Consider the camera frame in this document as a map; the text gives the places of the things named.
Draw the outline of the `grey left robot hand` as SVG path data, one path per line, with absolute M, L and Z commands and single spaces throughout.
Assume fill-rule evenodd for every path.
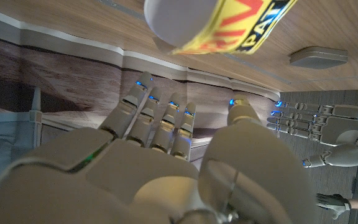
M 302 160 L 303 167 L 358 166 L 358 106 L 278 101 L 267 128 L 329 146 Z

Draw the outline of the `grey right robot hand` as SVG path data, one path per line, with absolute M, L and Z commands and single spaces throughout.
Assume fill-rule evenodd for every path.
M 311 223 L 316 199 L 294 154 L 244 95 L 229 103 L 200 167 L 194 104 L 177 94 L 149 138 L 160 93 L 144 72 L 98 128 L 75 129 L 0 176 L 0 223 Z

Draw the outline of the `person hand in black glove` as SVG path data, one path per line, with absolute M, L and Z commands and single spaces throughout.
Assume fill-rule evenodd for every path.
M 330 210 L 333 220 L 338 219 L 342 213 L 351 209 L 348 199 L 343 198 L 339 194 L 316 194 L 316 205 L 325 210 Z

